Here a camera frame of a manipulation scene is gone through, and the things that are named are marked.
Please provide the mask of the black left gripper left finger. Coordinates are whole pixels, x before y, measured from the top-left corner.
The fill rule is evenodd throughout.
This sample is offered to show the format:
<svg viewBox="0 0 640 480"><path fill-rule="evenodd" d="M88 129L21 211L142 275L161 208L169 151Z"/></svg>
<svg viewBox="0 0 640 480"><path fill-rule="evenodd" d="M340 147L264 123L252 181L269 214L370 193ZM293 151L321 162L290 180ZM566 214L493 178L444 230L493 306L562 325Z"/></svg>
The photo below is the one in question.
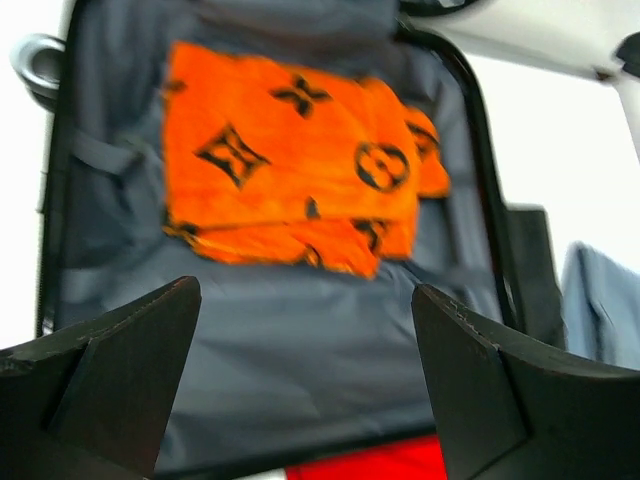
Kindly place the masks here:
<svg viewBox="0 0 640 480"><path fill-rule="evenodd" d="M152 478L201 299L180 277L2 350L2 478Z"/></svg>

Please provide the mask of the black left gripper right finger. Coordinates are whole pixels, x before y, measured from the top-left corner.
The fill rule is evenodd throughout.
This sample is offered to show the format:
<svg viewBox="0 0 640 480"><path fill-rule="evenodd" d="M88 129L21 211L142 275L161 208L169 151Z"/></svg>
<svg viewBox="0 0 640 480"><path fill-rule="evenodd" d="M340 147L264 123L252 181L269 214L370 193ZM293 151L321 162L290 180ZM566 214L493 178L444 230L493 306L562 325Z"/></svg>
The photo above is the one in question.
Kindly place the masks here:
<svg viewBox="0 0 640 480"><path fill-rule="evenodd" d="M636 479L639 373L415 289L419 353L451 479Z"/></svg>

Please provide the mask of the red cloth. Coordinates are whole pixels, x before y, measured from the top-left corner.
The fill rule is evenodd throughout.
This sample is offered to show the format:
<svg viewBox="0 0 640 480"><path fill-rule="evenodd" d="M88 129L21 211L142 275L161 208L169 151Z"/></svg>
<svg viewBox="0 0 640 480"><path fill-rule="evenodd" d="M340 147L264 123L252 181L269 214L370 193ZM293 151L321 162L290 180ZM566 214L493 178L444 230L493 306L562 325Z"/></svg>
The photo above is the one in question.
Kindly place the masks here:
<svg viewBox="0 0 640 480"><path fill-rule="evenodd" d="M447 480L435 435L288 467L285 475L294 480Z"/></svg>

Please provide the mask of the black garment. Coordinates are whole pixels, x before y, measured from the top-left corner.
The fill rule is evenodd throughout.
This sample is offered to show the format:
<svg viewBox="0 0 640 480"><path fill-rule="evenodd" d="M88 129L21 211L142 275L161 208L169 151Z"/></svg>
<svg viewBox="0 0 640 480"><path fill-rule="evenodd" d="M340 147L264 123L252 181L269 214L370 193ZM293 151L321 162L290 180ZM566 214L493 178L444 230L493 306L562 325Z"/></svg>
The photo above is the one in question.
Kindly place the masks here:
<svg viewBox="0 0 640 480"><path fill-rule="evenodd" d="M554 269L546 212L541 208L509 209L507 221L522 331L565 350L562 295Z"/></svg>

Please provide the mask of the light blue denim jeans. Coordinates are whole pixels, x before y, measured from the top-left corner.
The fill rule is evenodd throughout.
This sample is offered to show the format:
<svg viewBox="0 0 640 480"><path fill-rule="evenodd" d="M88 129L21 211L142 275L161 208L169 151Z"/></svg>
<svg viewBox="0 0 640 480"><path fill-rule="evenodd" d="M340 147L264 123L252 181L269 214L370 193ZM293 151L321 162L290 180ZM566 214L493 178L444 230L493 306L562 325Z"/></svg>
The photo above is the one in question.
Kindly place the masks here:
<svg viewBox="0 0 640 480"><path fill-rule="evenodd" d="M639 368L639 274L575 243L562 274L567 350L605 364Z"/></svg>

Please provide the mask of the orange patterned towel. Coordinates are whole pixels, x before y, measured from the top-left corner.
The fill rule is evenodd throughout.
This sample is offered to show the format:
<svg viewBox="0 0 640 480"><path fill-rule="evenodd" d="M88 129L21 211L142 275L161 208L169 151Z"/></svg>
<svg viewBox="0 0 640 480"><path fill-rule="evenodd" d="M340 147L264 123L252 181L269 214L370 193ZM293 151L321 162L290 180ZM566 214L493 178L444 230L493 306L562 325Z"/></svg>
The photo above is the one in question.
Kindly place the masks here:
<svg viewBox="0 0 640 480"><path fill-rule="evenodd" d="M164 96L164 230L203 257L371 278L450 192L432 121L378 78L180 41Z"/></svg>

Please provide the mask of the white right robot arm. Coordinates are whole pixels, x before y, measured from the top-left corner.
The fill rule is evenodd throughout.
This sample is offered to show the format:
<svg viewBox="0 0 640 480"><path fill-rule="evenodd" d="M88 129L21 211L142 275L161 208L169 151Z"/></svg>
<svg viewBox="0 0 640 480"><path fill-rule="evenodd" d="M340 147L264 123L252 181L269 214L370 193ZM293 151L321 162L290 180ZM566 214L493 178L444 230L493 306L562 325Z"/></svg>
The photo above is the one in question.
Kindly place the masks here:
<svg viewBox="0 0 640 480"><path fill-rule="evenodd" d="M588 164L639 163L636 1L404 1L400 17L476 58L503 136Z"/></svg>

